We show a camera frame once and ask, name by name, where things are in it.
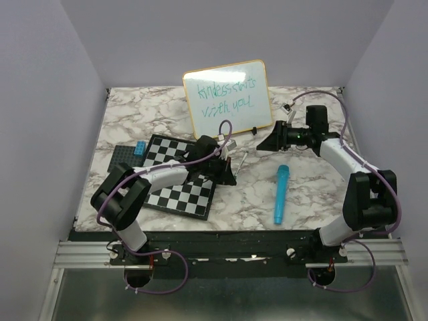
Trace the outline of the white green whiteboard marker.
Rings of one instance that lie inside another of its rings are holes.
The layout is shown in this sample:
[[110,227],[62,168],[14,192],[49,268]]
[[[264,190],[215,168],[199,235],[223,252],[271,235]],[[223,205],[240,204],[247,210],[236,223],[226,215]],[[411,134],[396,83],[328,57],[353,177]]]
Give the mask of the white green whiteboard marker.
[[245,162],[245,160],[246,160],[246,158],[247,158],[248,154],[249,154],[249,153],[248,153],[247,151],[245,151],[245,152],[244,152],[243,157],[242,157],[242,159],[241,159],[241,161],[240,161],[240,163],[239,163],[239,165],[238,165],[238,167],[237,167],[237,169],[236,169],[235,177],[237,177],[237,176],[238,176],[238,174],[239,174],[239,172],[240,172],[240,170],[241,170],[241,168],[242,168],[242,166],[243,166],[243,164],[244,164],[244,162]]

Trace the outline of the yellow framed whiteboard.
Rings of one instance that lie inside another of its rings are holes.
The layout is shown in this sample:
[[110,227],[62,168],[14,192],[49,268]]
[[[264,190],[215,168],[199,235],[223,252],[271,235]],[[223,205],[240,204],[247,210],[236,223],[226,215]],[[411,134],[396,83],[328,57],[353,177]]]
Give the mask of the yellow framed whiteboard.
[[216,137],[223,120],[232,133],[273,123],[265,64],[251,60],[183,74],[193,135]]

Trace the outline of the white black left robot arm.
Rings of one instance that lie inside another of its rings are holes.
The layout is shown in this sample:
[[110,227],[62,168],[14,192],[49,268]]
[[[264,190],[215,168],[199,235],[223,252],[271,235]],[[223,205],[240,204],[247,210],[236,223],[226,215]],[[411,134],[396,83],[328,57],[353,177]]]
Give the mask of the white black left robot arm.
[[125,256],[134,264],[148,256],[146,234],[136,218],[146,198],[163,188],[185,185],[204,177],[218,185],[237,184],[231,170],[227,145],[229,136],[221,140],[203,135],[194,145],[173,159],[149,167],[115,166],[90,199],[125,246]]

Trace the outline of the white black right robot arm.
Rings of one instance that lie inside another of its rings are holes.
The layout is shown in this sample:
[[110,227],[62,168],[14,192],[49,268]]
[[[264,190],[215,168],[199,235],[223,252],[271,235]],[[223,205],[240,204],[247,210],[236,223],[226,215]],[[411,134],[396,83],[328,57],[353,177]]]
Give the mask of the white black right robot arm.
[[306,127],[294,128],[278,120],[271,134],[257,150],[277,152],[291,146],[305,146],[335,168],[347,182],[342,215],[314,232],[308,244],[309,257],[317,262],[332,254],[332,247],[364,231],[375,231],[398,222],[397,177],[393,171],[382,171],[354,154],[340,138],[329,131],[327,108],[306,108]]

